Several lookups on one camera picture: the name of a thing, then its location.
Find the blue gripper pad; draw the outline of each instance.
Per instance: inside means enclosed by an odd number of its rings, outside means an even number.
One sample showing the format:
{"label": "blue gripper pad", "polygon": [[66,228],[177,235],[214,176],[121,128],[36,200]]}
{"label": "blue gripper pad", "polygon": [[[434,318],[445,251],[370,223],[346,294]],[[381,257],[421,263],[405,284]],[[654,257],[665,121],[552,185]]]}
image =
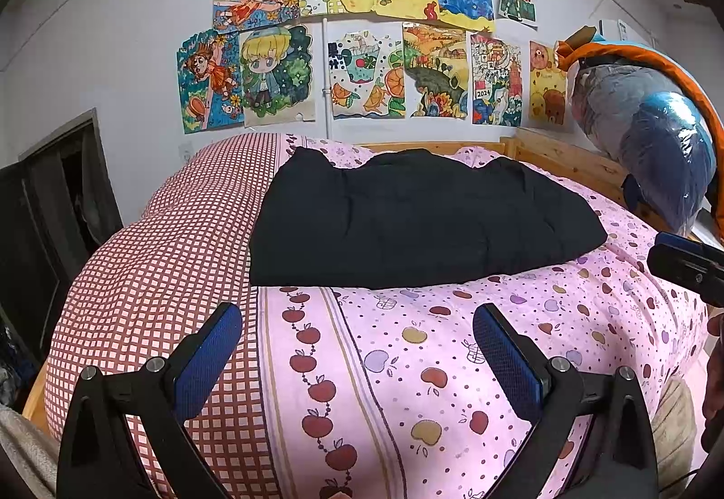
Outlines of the blue gripper pad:
{"label": "blue gripper pad", "polygon": [[513,338],[520,336],[499,312],[497,313],[505,325],[493,317],[488,307],[495,309],[491,304],[481,305],[473,315],[475,341],[515,415],[527,422],[536,423],[543,411],[543,384],[513,341]]}
{"label": "blue gripper pad", "polygon": [[219,375],[239,343],[241,327],[242,317],[238,307],[228,306],[176,378],[174,412],[180,423],[200,414]]}

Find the pink bedding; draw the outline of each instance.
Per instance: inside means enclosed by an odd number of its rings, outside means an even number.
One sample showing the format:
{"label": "pink bedding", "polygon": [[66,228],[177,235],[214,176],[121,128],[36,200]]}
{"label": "pink bedding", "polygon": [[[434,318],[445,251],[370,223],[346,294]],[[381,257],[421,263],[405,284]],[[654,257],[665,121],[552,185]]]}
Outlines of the pink bedding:
{"label": "pink bedding", "polygon": [[[701,346],[701,301],[647,272],[654,230],[556,177],[589,200],[609,233],[604,246],[567,264],[431,288],[251,288],[248,236],[295,146],[319,149],[336,166],[373,156],[290,135],[209,146],[89,261],[48,359],[54,435],[85,365],[108,374],[168,356],[230,300],[244,314],[244,337],[187,429],[233,497],[480,498],[528,424],[515,417],[475,345],[477,306],[495,303],[544,353],[581,370],[632,366],[650,412],[666,380],[683,374]],[[498,155],[464,148],[453,157],[482,166]],[[304,244],[290,247],[303,256]],[[143,427],[135,418],[129,425],[152,480],[170,496]],[[562,485],[585,425],[580,418],[573,427],[542,496]]]}

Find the black folded garment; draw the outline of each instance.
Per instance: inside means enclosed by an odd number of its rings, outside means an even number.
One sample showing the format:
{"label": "black folded garment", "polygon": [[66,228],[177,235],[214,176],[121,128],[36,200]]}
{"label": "black folded garment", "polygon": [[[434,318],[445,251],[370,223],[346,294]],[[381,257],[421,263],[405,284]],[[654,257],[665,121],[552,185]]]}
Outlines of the black folded garment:
{"label": "black folded garment", "polygon": [[251,234],[252,285],[382,289],[562,264],[606,240],[580,195],[515,160],[482,168],[426,150],[335,168],[297,148]]}

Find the silver screw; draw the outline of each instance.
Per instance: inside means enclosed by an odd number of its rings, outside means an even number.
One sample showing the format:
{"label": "silver screw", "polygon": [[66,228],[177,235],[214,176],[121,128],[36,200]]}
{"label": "silver screw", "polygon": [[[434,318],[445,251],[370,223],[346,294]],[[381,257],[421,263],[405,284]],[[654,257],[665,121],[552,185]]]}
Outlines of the silver screw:
{"label": "silver screw", "polygon": [[146,362],[146,370],[149,372],[158,372],[166,365],[166,361],[160,357],[156,356],[155,358],[151,358],[148,362]]}
{"label": "silver screw", "polygon": [[571,363],[562,356],[556,356],[555,358],[551,359],[550,365],[558,372],[568,372],[568,369],[570,369],[571,367]]}
{"label": "silver screw", "polygon": [[618,374],[626,380],[634,380],[636,378],[636,373],[629,366],[622,366],[618,369]]}
{"label": "silver screw", "polygon": [[81,378],[83,380],[91,380],[95,375],[98,374],[98,369],[95,366],[86,366],[81,371]]}

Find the wooden bed frame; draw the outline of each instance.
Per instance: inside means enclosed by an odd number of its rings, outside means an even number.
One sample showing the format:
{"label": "wooden bed frame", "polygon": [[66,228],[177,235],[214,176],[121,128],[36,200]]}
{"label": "wooden bed frame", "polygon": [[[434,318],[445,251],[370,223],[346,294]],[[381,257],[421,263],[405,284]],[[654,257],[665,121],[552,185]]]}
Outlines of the wooden bed frame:
{"label": "wooden bed frame", "polygon": [[[528,162],[558,177],[567,177],[595,190],[624,206],[624,194],[621,184],[627,172],[612,160],[589,152],[578,146],[550,138],[530,129],[518,128],[515,135],[500,138],[497,142],[403,142],[403,143],[372,143],[362,144],[372,152],[399,152],[412,148],[425,148],[432,153],[450,155],[466,146],[481,146],[502,153],[508,158]],[[636,215],[658,231],[667,230],[664,221],[650,209],[640,207]],[[28,401],[23,409],[23,416],[33,422],[42,431],[49,433],[45,412],[46,364],[35,379]]]}

